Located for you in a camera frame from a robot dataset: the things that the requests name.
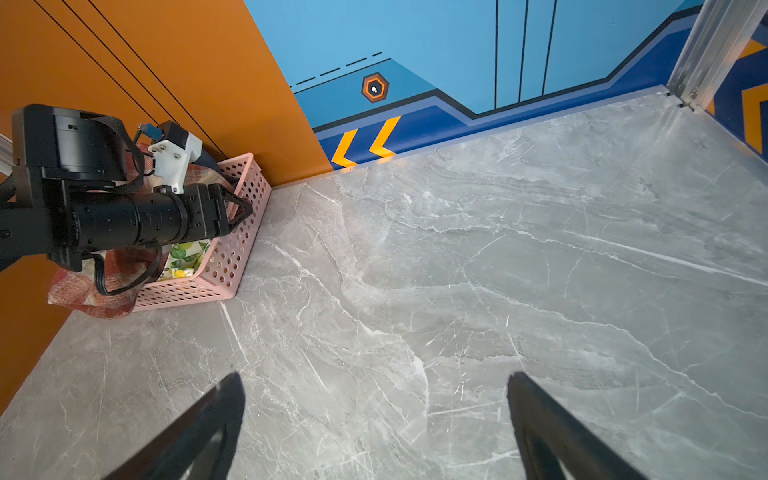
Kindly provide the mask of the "lemon print skirt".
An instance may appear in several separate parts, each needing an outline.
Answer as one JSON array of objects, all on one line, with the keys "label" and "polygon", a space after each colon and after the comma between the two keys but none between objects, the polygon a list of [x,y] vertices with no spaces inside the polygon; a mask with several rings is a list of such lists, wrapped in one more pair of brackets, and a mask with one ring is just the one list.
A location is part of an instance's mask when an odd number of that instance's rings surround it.
[{"label": "lemon print skirt", "polygon": [[172,245],[158,280],[169,281],[194,276],[202,265],[211,243],[211,240],[198,240]]}]

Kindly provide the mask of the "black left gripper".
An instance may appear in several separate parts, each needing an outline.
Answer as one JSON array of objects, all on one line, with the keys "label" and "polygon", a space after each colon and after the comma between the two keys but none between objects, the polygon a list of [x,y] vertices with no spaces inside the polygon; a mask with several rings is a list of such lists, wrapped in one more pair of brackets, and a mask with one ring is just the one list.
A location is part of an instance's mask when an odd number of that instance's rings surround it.
[{"label": "black left gripper", "polygon": [[[181,239],[213,239],[226,236],[253,214],[250,201],[220,184],[191,184],[181,195],[187,210],[187,225]],[[229,207],[236,207],[233,216]]]}]

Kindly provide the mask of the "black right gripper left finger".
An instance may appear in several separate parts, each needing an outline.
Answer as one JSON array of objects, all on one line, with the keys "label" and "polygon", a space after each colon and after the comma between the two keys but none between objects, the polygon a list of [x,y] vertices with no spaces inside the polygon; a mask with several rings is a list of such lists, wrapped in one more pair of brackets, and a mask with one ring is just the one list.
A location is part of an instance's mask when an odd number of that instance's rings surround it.
[{"label": "black right gripper left finger", "polygon": [[228,374],[109,479],[225,479],[242,427],[245,391]]}]

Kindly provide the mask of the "aluminium right corner post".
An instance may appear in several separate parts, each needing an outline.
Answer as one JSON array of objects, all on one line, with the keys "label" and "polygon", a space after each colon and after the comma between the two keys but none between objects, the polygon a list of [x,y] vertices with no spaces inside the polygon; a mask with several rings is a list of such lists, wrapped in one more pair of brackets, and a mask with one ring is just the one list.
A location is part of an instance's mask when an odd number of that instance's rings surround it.
[{"label": "aluminium right corner post", "polygon": [[684,106],[703,110],[767,12],[767,0],[706,0],[667,88]]}]

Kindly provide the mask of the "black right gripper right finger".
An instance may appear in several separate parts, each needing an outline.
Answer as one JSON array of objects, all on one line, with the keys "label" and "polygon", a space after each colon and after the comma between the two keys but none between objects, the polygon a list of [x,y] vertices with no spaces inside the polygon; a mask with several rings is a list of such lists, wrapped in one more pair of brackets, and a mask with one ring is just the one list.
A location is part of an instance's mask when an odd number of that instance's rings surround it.
[{"label": "black right gripper right finger", "polygon": [[643,479],[526,373],[507,383],[515,439],[528,479]]}]

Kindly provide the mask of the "pink perforated plastic basket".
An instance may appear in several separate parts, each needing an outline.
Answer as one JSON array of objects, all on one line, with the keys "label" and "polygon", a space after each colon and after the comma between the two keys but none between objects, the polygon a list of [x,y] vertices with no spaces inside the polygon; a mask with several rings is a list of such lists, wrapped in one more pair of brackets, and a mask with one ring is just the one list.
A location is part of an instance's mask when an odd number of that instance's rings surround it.
[{"label": "pink perforated plastic basket", "polygon": [[234,232],[211,240],[194,276],[145,284],[136,300],[137,311],[227,300],[236,295],[272,188],[251,153],[219,166],[224,174],[238,180],[234,193],[251,202],[253,214]]}]

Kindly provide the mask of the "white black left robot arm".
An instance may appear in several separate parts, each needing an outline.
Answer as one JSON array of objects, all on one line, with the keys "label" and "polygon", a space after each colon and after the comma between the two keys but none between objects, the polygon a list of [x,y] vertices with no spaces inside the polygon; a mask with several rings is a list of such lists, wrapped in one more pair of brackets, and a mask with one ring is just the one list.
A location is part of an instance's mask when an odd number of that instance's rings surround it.
[{"label": "white black left robot arm", "polygon": [[[187,184],[203,156],[199,138],[173,121],[123,122],[98,113],[31,104],[14,112],[13,171],[1,184],[1,266],[44,254],[79,272],[94,263],[99,294],[134,290],[157,275],[163,249],[224,237],[254,212],[221,184]],[[104,252],[151,251],[131,283],[110,290]]]}]

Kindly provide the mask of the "red plaid skirt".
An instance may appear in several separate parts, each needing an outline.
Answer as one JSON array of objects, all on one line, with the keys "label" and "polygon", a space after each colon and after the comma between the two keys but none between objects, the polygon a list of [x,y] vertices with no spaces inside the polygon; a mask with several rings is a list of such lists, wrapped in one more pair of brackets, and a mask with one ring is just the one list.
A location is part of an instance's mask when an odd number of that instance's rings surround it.
[{"label": "red plaid skirt", "polygon": [[47,294],[50,305],[101,319],[119,319],[134,310],[141,287],[156,280],[164,264],[157,251],[125,247],[100,251],[99,259],[83,261],[82,270],[56,270]]}]

